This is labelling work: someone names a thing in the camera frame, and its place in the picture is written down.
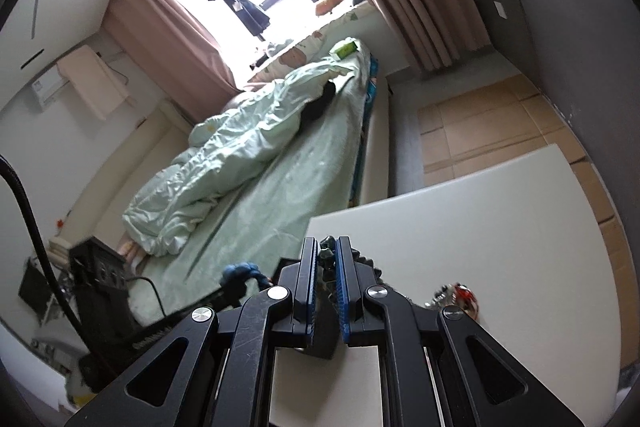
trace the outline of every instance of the gray floor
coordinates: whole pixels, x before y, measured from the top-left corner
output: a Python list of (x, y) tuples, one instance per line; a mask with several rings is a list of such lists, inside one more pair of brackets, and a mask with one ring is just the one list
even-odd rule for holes
[(491, 51), (427, 78), (415, 78), (409, 69), (390, 74), (387, 80), (393, 95), (389, 103), (389, 196), (424, 187), (418, 109), (518, 73), (506, 58)]

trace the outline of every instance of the floor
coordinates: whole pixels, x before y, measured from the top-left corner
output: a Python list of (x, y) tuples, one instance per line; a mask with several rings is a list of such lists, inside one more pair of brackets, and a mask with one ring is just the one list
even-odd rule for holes
[(621, 367), (636, 361), (640, 301), (624, 230), (586, 152), (549, 101), (495, 52), (427, 80), (396, 73), (389, 84), (394, 93), (392, 195), (558, 145), (584, 190), (609, 253), (620, 307)]

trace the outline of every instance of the silver screw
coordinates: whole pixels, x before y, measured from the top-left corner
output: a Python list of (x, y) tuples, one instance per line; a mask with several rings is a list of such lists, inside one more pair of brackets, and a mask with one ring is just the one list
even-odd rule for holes
[(446, 319), (450, 321), (458, 321), (462, 318), (462, 315), (465, 314), (460, 308), (457, 306), (447, 306), (443, 309), (442, 314)]
[(376, 284), (370, 288), (367, 288), (367, 295), (372, 299), (383, 299), (388, 295), (388, 291), (384, 286)]
[(289, 295), (289, 290), (284, 286), (272, 286), (267, 290), (267, 295), (274, 301), (280, 301)]
[(191, 312), (191, 318), (196, 322), (207, 322), (213, 316), (211, 308), (196, 308)]

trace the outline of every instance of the wall switch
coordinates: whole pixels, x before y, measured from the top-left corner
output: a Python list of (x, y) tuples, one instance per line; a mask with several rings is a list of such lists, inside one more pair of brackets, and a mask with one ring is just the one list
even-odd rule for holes
[(502, 6), (502, 3), (498, 1), (494, 1), (494, 4), (495, 4), (495, 9), (498, 10), (498, 15), (503, 19), (506, 19), (507, 13), (504, 11), (504, 6)]

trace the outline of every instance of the white table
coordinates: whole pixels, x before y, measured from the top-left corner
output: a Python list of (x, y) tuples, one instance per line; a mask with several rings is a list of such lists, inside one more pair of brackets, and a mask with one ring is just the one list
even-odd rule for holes
[[(557, 146), (442, 185), (316, 217), (307, 235), (348, 235), (416, 303), (444, 283), (478, 296), (479, 323), (582, 421), (613, 411), (620, 318), (596, 220)], [(375, 347), (334, 360), (279, 352), (271, 421), (382, 425)]]

